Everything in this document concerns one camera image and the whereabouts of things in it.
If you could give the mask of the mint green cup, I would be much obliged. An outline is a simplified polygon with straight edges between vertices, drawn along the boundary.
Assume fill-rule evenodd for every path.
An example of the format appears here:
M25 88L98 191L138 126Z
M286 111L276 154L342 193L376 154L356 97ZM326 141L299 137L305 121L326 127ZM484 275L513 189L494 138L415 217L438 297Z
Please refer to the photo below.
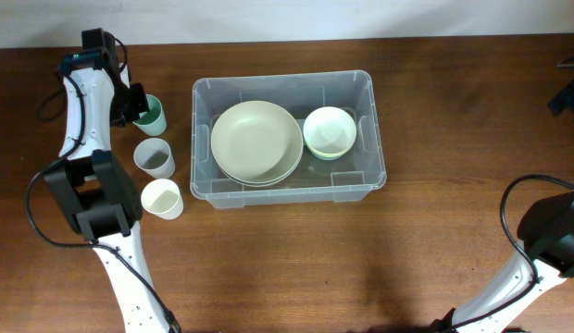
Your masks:
M155 137L161 135L167 128L167 121L160 100L152 94L146 95L148 111L140 114L133 124L143 133Z

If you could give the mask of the grey cup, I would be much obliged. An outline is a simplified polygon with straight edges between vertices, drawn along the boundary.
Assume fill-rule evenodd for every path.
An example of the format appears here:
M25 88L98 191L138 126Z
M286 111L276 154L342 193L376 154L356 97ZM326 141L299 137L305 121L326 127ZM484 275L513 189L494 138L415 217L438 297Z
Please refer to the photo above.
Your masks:
M169 144L159 138L140 142L134 150L133 162L155 179L169 179L176 170Z

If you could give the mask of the cream white cup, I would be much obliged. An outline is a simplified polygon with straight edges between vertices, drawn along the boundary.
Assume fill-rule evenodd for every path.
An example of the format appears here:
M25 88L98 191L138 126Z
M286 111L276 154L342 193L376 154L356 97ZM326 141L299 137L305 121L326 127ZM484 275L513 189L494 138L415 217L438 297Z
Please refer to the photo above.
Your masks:
M170 179L155 179L141 193L143 208L162 219L178 218L183 212L183 200L179 186Z

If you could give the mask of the beige large bowl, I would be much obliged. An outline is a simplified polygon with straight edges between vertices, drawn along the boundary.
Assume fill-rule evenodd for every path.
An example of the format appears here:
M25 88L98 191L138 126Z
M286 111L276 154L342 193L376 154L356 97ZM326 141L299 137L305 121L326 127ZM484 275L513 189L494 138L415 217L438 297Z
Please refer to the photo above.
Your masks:
M237 179L231 175L229 175L228 173L225 172L225 170L223 170L222 168L220 169L222 171L222 173L231 180L234 180L244 186L249 186L249 187L267 187L267 186L271 186L271 185L275 185L285 179L287 179L297 168L298 164L294 165L289 171L287 171L285 174L283 174L282 176L276 178L276 179L272 179L269 181L264 181L264 182L253 182L253 181L246 181L246 180L240 180Z
M221 114L211 132L219 167L237 179L263 182L280 177L304 149L295 118L266 101L239 103Z

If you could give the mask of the white small bowl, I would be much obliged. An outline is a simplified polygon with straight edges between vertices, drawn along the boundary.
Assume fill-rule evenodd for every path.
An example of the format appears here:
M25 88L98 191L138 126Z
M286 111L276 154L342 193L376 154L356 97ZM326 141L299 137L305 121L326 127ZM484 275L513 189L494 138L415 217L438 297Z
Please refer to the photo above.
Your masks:
M315 147L354 145L357 129L354 119L343 109L324 106L311 112L302 128L304 141Z

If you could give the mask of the mint green small bowl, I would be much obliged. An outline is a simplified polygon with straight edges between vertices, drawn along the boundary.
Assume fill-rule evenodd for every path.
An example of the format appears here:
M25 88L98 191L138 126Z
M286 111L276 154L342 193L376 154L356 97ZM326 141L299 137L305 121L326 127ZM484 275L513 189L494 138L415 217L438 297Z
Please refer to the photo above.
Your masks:
M320 160L324 160L324 161L333 161L333 160L337 160L337 159L345 156L345 153L343 153L343 154L324 154L322 152L318 152L318 151L314 151L314 150L311 150L311 154L314 155L316 158L318 158Z

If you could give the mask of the dark blue large bowl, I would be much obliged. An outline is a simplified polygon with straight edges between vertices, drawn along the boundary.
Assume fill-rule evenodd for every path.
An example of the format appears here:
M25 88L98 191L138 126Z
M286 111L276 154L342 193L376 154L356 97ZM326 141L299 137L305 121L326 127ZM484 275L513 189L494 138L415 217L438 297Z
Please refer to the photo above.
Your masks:
M292 167L286 171L284 174L282 174L280 177L276 177L275 179L269 180L269 181L263 181L263 182L254 182L254 181L246 181L246 180L242 180L242 179L237 179L234 176L232 176L231 174L227 173L221 166L218 167L218 169L224 174L224 176L226 176L228 179L234 180L240 184L243 184L244 186L250 186L250 187L268 187L271 185L275 185L280 183L281 181L287 179L298 167L301 159L303 156L303 150L300 153L298 159L296 162L294 162L294 164L292 165Z

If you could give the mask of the yellow small bowl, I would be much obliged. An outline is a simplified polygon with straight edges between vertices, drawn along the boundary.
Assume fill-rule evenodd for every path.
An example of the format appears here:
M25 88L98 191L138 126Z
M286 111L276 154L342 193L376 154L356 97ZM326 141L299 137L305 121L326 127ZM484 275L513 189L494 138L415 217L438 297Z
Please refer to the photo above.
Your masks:
M307 145L308 150L315 157L322 160L336 160L345 156L351 149L352 145L326 145L315 147L313 145Z

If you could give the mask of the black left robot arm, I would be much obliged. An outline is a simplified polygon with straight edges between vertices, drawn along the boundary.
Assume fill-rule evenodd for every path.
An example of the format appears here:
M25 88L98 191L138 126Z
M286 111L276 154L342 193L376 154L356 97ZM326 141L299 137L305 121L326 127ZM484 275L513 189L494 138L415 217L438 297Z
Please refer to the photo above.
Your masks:
M111 151L111 130L147 112L144 88L133 83L123 45L102 29L83 31L82 49L57 69L67 99L66 138L56 161L39 172L80 249L101 261L128 332L178 332L157 295L144 258L139 192Z

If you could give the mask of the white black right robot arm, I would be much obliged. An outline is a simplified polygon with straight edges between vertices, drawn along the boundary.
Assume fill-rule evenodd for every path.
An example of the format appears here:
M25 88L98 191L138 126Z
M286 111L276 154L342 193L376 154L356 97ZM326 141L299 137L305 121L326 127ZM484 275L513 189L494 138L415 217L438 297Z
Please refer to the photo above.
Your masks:
M509 194L526 180L552 183L567 191L535 202L514 236L506 221ZM574 184L531 174L514 179L502 195L500 222L514 252L475 298L450 311L440 332L504 332L536 299L574 278Z

